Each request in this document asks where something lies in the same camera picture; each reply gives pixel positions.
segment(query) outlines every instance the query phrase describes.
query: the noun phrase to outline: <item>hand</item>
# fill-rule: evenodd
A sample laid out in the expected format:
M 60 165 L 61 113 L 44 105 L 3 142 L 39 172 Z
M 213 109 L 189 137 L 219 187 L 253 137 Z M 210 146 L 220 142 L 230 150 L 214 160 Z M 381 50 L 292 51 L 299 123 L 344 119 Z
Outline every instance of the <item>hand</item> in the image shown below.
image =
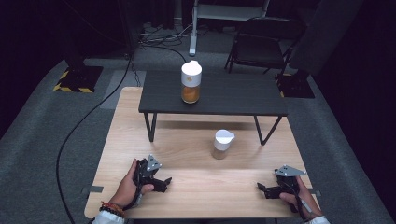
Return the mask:
M 300 188 L 300 193 L 298 194 L 299 197 L 308 204 L 308 206 L 311 208 L 312 213 L 309 213 L 305 207 L 302 205 L 303 208 L 303 213 L 305 217 L 308 217 L 309 219 L 312 219 L 314 217 L 321 217 L 323 216 L 323 213 L 320 211 L 317 202 L 315 202 L 314 197 L 312 197 L 311 193 L 309 192 L 308 188 L 305 186 L 303 180 L 297 175 L 296 176 L 298 187 Z M 292 203 L 297 207 L 297 200 L 296 197 L 292 194 L 288 193 L 280 193 L 279 195 L 280 199 L 283 200 L 286 203 Z
M 110 203 L 114 203 L 119 207 L 123 208 L 134 199 L 134 194 L 136 193 L 136 185 L 134 184 L 133 177 L 136 165 L 137 160 L 134 159 L 131 169 L 129 169 L 128 174 L 126 174 L 126 176 L 121 180 L 116 194 L 114 194 L 114 196 L 109 201 Z M 152 190 L 154 190 L 153 185 L 145 185 L 142 187 L 142 194 L 145 194 Z

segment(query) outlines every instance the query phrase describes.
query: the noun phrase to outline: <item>sleeve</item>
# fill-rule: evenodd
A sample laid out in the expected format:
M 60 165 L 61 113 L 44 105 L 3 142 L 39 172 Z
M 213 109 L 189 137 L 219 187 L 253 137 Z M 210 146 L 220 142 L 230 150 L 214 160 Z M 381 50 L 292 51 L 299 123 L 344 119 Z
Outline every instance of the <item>sleeve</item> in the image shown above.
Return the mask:
M 305 224 L 330 224 L 326 217 L 315 217 L 309 222 L 305 222 Z
M 93 221 L 92 224 L 123 224 L 124 219 L 122 217 L 111 214 L 107 211 L 100 212 Z

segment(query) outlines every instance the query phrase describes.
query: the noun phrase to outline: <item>white bottle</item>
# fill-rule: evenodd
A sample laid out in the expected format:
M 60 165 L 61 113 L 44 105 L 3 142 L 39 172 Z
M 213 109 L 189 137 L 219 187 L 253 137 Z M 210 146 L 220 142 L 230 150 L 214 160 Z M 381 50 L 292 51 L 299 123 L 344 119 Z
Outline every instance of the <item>white bottle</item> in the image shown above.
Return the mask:
M 181 66 L 181 99 L 187 104 L 198 101 L 200 96 L 202 67 L 191 60 Z

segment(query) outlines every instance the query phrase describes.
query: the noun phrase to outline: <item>cable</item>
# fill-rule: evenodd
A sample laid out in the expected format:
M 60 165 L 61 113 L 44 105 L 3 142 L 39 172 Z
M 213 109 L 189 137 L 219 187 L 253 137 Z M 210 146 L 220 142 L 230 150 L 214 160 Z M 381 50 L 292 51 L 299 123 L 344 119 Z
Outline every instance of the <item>cable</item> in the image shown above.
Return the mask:
M 147 33 L 145 31 L 145 33 L 141 34 L 141 35 L 147 35 L 147 37 L 142 38 L 142 40 L 140 41 L 140 43 L 143 44 L 147 44 L 147 45 L 154 45 L 154 46 L 159 46 L 159 45 L 164 45 L 166 47 L 170 47 L 170 46 L 177 46 L 182 44 L 181 38 L 182 37 L 186 37 L 189 36 L 191 34 L 188 35 L 183 35 L 186 33 L 186 31 L 188 31 L 191 28 L 192 24 L 190 24 L 189 26 L 187 26 L 183 31 L 179 32 L 177 30 L 177 28 L 175 27 L 175 31 L 176 33 L 173 35 L 160 35 L 160 34 L 154 34 L 157 33 L 158 31 L 160 31 L 162 28 L 157 29 L 154 32 L 151 33 Z
M 134 68 L 134 62 L 132 63 L 131 70 L 134 73 L 134 80 L 136 81 L 136 86 L 141 87 L 142 84 L 140 83 L 140 77 L 137 74 L 136 69 Z
M 149 48 L 156 48 L 156 49 L 169 49 L 169 48 L 165 48 L 165 47 L 150 46 L 150 45 L 148 45 L 148 46 L 142 46 L 142 47 L 143 47 L 143 48 L 144 48 L 144 47 L 149 47 Z M 178 51 L 175 50 L 175 49 L 169 49 L 169 50 L 172 50 L 173 52 L 176 52 L 178 55 L 180 55 L 180 57 L 183 59 L 184 63 L 187 62 L 186 59 L 183 57 L 183 55 L 181 55 L 180 52 L 178 52 Z
M 109 37 L 108 35 L 103 34 L 101 31 L 99 31 L 98 29 L 96 29 L 92 24 L 90 24 L 81 14 L 79 14 L 66 0 L 62 0 L 62 2 L 64 2 L 65 5 L 67 5 L 74 13 L 76 13 L 82 21 L 84 21 L 89 27 L 91 27 L 96 33 L 98 33 L 99 35 L 101 35 L 102 37 L 113 41 L 114 43 L 117 43 L 119 45 L 122 46 L 126 46 L 126 43 L 122 43 L 116 39 L 113 39 L 111 37 Z
M 301 217 L 302 220 L 306 220 L 306 217 L 305 217 L 305 215 L 304 215 L 304 213 L 303 213 L 303 203 L 301 202 L 300 196 L 298 196 L 298 192 L 296 192 L 296 191 L 294 190 L 294 188 L 292 188 L 292 187 L 291 187 L 288 183 L 286 183 L 285 181 L 281 181 L 281 182 L 293 192 L 294 197 L 296 198 L 296 201 L 297 201 L 297 210 L 298 210 L 298 212 L 299 212 L 299 214 L 300 214 L 300 217 Z
M 71 222 L 72 224 L 75 224 L 76 222 L 75 222 L 75 220 L 73 219 L 73 216 L 72 216 L 72 214 L 71 214 L 70 211 L 69 211 L 69 208 L 67 207 L 67 203 L 66 203 L 66 200 L 64 199 L 64 194 L 63 194 L 63 192 L 62 192 L 61 179 L 60 179 L 60 177 L 59 177 L 59 163 L 60 163 L 60 161 L 61 161 L 61 156 L 62 156 L 62 152 L 63 152 L 63 150 L 64 150 L 64 146 L 66 145 L 66 142 L 67 142 L 67 140 L 69 139 L 69 137 L 72 135 L 72 133 L 73 133 L 73 132 L 76 130 L 76 128 L 79 126 L 79 124 L 81 124 L 81 122 L 84 121 L 84 119 L 86 119 L 86 118 L 87 118 L 87 117 L 88 117 L 99 105 L 101 105 L 104 101 L 106 101 L 106 100 L 107 100 L 111 95 L 113 95 L 114 92 L 116 92 L 116 90 L 120 87 L 121 83 L 123 82 L 123 80 L 124 80 L 125 77 L 126 77 L 126 74 L 127 74 L 127 72 L 128 72 L 129 65 L 131 64 L 131 61 L 132 61 L 132 57 L 129 59 L 128 65 L 126 66 L 126 69 L 125 69 L 125 73 L 124 73 L 124 75 L 123 75 L 123 77 L 122 77 L 122 79 L 121 79 L 119 85 L 116 87 L 116 89 L 115 89 L 113 92 L 111 92 L 105 99 L 103 99 L 99 104 L 97 104 L 93 109 L 91 109 L 91 110 L 84 116 L 84 118 L 81 119 L 81 120 L 76 124 L 76 126 L 72 129 L 72 131 L 70 131 L 70 133 L 66 136 L 66 138 L 64 139 L 64 142 L 63 142 L 62 145 L 61 145 L 61 148 L 59 149 L 58 158 L 57 158 L 57 160 L 56 160 L 56 182 L 57 182 L 57 184 L 58 184 L 59 194 L 60 194 L 60 196 L 61 196 L 62 203 L 63 203 L 63 205 L 64 205 L 64 210 L 66 211 L 66 214 L 67 214 L 67 216 L 69 217 L 69 220 L 70 220 L 70 222 Z

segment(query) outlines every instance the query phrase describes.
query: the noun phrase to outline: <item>hazard stripe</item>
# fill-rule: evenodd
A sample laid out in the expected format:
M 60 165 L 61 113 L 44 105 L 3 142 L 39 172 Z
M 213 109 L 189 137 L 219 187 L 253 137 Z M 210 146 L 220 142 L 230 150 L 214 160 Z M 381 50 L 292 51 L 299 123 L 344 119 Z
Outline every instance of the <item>hazard stripe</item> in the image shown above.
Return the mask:
M 279 76 L 279 74 L 276 74 L 276 76 L 275 76 L 276 85 L 279 88 L 280 96 L 284 98 L 285 97 L 285 93 L 282 91 L 282 84 L 280 83 L 280 78 L 278 76 Z
M 74 91 L 74 92 L 94 92 L 94 90 L 87 88 L 87 87 L 73 87 L 73 86 L 63 86 L 62 85 L 62 81 L 67 77 L 67 75 L 69 74 L 69 71 L 65 71 L 62 75 L 61 78 L 59 79 L 58 83 L 56 84 L 56 86 L 53 88 L 54 91 Z
M 69 71 L 65 71 L 61 75 L 61 78 L 59 78 L 58 83 L 56 83 L 56 86 L 53 88 L 54 91 L 58 91 L 61 88 L 62 79 L 64 79 L 67 76 L 68 73 L 69 73 Z
M 82 92 L 93 92 L 90 88 L 78 88 Z

